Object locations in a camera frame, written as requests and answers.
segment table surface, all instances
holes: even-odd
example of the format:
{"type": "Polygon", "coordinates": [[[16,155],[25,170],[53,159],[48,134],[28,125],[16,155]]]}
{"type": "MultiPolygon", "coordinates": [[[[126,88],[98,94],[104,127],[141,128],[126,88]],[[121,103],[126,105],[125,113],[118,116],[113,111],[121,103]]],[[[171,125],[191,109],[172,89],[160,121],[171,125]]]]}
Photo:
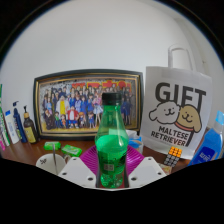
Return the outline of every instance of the table surface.
{"type": "MultiPolygon", "coordinates": [[[[41,139],[39,142],[37,142],[35,144],[30,144],[29,142],[27,142],[27,143],[17,142],[16,144],[10,144],[10,146],[7,146],[4,151],[2,149],[0,149],[1,155],[2,155],[3,159],[8,159],[8,160],[35,166],[37,160],[41,156],[43,156],[45,154],[53,153],[52,150],[44,149],[45,142],[51,142],[51,141],[53,142],[53,140],[41,139]]],[[[60,143],[61,143],[61,148],[63,148],[65,145],[72,145],[72,146],[81,148],[82,153],[84,153],[86,150],[88,150],[91,146],[93,146],[95,144],[94,141],[61,141],[61,140],[60,140],[60,143]]],[[[56,152],[56,154],[63,156],[63,152],[61,151],[61,149],[56,150],[55,152],[56,152]]],[[[155,161],[157,163],[161,163],[161,164],[163,164],[163,162],[166,158],[165,154],[156,152],[156,151],[154,151],[148,147],[145,147],[145,146],[143,148],[142,155],[145,157],[151,156],[155,159],[155,161]]],[[[189,162],[190,162],[190,160],[180,159],[177,162],[176,166],[172,168],[171,173],[174,173],[176,171],[179,171],[179,170],[185,168],[189,162]]]]}

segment purple object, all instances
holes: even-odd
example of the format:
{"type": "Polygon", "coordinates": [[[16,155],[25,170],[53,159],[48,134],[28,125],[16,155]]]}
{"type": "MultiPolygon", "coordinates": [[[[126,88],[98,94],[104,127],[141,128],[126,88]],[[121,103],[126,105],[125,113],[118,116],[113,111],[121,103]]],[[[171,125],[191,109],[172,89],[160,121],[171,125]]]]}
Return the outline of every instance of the purple object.
{"type": "MultiPolygon", "coordinates": [[[[141,163],[145,157],[131,146],[128,146],[126,157],[126,172],[127,176],[141,163]]],[[[85,165],[97,176],[98,173],[98,156],[96,146],[92,146],[85,151],[80,159],[85,165]]]]}
{"type": "Polygon", "coordinates": [[[92,146],[87,149],[81,156],[80,159],[86,164],[86,166],[97,176],[98,171],[98,156],[96,146],[92,146]]]}
{"type": "Polygon", "coordinates": [[[145,157],[138,152],[136,149],[128,146],[127,156],[126,156],[126,173],[127,176],[132,173],[132,171],[141,163],[145,157]]]}

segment green box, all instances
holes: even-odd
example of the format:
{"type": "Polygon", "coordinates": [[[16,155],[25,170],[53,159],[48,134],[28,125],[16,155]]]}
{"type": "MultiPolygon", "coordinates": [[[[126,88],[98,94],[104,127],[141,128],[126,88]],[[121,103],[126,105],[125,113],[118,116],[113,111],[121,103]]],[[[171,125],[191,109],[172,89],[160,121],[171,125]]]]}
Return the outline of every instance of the green box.
{"type": "Polygon", "coordinates": [[[53,150],[53,145],[55,145],[55,150],[58,150],[61,148],[60,142],[45,142],[44,149],[45,150],[53,150]]]}
{"type": "Polygon", "coordinates": [[[66,145],[61,151],[65,155],[69,155],[71,157],[79,157],[80,154],[82,153],[82,149],[71,145],[66,145]]]}

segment green bottle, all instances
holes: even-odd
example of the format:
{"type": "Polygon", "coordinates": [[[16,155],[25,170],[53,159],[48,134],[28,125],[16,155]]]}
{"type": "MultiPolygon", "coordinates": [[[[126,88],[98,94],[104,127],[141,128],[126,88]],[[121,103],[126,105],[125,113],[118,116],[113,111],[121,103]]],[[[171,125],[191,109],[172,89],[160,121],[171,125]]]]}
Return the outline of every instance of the green bottle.
{"type": "Polygon", "coordinates": [[[121,116],[121,93],[103,93],[103,115],[95,138],[100,165],[100,180],[106,188],[123,182],[129,138],[121,116]]]}

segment spray bottle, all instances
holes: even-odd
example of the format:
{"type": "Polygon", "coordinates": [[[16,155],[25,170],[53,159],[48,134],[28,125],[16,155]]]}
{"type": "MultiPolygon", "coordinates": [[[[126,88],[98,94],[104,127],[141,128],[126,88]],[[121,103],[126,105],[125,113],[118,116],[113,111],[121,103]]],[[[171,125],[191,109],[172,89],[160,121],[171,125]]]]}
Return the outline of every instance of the spray bottle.
{"type": "MultiPolygon", "coordinates": [[[[19,101],[16,101],[13,103],[14,107],[16,106],[17,102],[19,102],[19,101]]],[[[27,138],[26,138],[26,135],[23,130],[22,123],[21,123],[20,115],[19,115],[16,107],[14,108],[14,116],[13,117],[14,117],[14,122],[16,125],[16,131],[17,131],[18,137],[21,139],[21,142],[23,142],[23,143],[27,142],[27,138]]]]}
{"type": "Polygon", "coordinates": [[[188,166],[216,160],[219,158],[222,151],[222,130],[224,125],[224,114],[221,111],[217,112],[215,123],[204,136],[204,140],[200,148],[195,153],[193,159],[188,166]]]}

